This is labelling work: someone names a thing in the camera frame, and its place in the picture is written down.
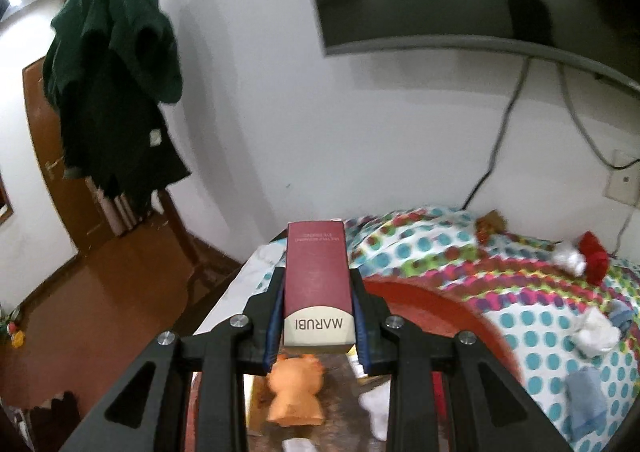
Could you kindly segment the white sock on bed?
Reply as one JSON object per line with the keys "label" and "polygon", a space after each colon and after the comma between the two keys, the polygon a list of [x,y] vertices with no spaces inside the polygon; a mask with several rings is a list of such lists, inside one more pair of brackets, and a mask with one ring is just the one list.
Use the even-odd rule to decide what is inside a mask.
{"label": "white sock on bed", "polygon": [[587,308],[575,319],[572,342],[585,357],[592,359],[608,354],[620,342],[620,329],[596,307]]}

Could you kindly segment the white sock at tray edge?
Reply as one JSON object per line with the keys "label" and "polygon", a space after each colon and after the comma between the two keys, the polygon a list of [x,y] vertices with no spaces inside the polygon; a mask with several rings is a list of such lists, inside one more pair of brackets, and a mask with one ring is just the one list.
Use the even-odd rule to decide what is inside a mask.
{"label": "white sock at tray edge", "polygon": [[291,438],[282,442],[283,452],[318,452],[312,441],[307,438]]}

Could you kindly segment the dark green hanging coat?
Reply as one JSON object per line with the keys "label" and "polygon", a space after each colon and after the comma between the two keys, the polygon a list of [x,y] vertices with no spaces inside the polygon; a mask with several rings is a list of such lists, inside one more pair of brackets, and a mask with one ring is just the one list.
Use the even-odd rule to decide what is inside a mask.
{"label": "dark green hanging coat", "polygon": [[160,110],[180,100],[183,82],[158,0],[67,0],[51,27],[43,90],[60,119],[66,178],[134,198],[189,177]]}

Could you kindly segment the white rolled sock in tray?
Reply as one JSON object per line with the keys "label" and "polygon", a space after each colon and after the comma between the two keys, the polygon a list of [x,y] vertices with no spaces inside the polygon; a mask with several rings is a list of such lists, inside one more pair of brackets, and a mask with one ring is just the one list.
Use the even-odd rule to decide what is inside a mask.
{"label": "white rolled sock in tray", "polygon": [[358,402],[369,414],[371,434],[378,441],[387,440],[390,414],[390,381],[360,394]]}

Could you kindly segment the white wall socket plate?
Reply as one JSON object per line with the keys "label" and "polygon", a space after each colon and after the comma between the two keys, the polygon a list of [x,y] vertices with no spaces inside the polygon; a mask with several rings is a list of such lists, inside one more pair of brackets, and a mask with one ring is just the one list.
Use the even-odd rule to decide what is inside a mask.
{"label": "white wall socket plate", "polygon": [[613,153],[613,165],[616,169],[608,175],[604,189],[607,199],[629,206],[639,205],[639,159],[631,157],[622,150]]}

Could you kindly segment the brown candy wrapper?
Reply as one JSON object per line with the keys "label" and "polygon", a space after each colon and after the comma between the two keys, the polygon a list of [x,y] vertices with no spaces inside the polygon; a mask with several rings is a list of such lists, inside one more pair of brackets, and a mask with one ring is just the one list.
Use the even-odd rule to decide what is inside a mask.
{"label": "brown candy wrapper", "polygon": [[477,242],[482,246],[486,246],[493,235],[506,233],[506,227],[508,227],[506,219],[496,209],[493,209],[475,220]]}

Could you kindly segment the polka dot bed sheet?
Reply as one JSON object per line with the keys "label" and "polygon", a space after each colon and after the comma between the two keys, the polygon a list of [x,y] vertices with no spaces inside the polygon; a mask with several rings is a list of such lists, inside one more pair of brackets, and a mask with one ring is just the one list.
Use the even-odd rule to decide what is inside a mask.
{"label": "polka dot bed sheet", "polygon": [[[420,206],[346,220],[349,262],[365,277],[414,278],[457,296],[487,318],[514,354],[524,387],[564,438],[570,438],[566,376],[584,366],[599,374],[605,420],[570,439],[576,451],[602,451],[639,396],[639,267],[613,257],[591,285],[552,264],[547,240],[479,235],[464,209]],[[587,358],[573,340],[579,316],[625,305],[630,327],[616,346]]]}

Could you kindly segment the orange rubber toy animal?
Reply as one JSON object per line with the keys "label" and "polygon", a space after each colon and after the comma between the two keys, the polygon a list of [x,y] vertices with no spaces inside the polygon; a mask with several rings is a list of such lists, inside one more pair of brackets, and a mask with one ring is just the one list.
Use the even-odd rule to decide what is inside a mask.
{"label": "orange rubber toy animal", "polygon": [[267,376],[273,393],[267,420],[280,427],[320,426],[324,414],[317,398],[323,386],[323,366],[313,354],[280,354]]}

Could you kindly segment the red round tray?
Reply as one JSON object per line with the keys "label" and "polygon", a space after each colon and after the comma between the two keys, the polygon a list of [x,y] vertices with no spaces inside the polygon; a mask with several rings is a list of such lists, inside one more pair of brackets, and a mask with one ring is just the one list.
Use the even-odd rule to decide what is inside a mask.
{"label": "red round tray", "polygon": [[[395,277],[372,276],[363,280],[371,294],[384,298],[390,312],[415,323],[422,330],[452,337],[470,330],[484,340],[502,365],[522,379],[513,351],[506,345],[495,325],[486,321],[475,309],[454,295],[437,292],[416,281]],[[267,377],[243,377],[248,448],[251,451],[282,451],[282,442],[291,438],[307,438],[318,451],[382,451],[385,442],[371,434],[369,414],[358,402],[360,394],[378,387],[390,378],[363,374],[356,350],[346,354],[322,354],[323,386],[317,398],[324,414],[320,426],[280,427],[267,420],[273,393]]]}

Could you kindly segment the small white sock ball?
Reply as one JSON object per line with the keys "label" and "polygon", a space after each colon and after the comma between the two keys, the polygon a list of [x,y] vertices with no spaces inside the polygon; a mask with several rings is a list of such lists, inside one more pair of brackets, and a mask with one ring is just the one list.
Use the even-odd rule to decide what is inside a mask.
{"label": "small white sock ball", "polygon": [[560,242],[554,247],[551,261],[556,268],[576,278],[582,277],[586,271],[585,256],[568,241]]}

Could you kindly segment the blue sock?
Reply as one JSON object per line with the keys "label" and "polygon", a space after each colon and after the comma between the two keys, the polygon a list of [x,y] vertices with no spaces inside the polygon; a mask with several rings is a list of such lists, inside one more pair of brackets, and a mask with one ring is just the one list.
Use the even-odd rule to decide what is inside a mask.
{"label": "blue sock", "polygon": [[577,442],[605,426],[608,402],[602,392],[600,373],[583,366],[566,376],[570,438]]}

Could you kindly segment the small red sock by wall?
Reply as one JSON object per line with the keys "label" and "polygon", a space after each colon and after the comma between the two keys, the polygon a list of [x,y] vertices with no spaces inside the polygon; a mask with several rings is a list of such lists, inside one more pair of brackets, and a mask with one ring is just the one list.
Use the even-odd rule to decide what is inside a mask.
{"label": "small red sock by wall", "polygon": [[608,252],[591,232],[585,232],[579,240],[578,250],[585,258],[585,277],[589,284],[600,287],[608,273]]}

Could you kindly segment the maroon Marubi box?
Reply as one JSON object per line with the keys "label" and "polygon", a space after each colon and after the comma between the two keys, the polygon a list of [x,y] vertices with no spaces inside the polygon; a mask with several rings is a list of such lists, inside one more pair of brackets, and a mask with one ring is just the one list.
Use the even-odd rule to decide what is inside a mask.
{"label": "maroon Marubi box", "polygon": [[355,342],[344,224],[341,220],[289,224],[283,346],[301,354],[341,354]]}

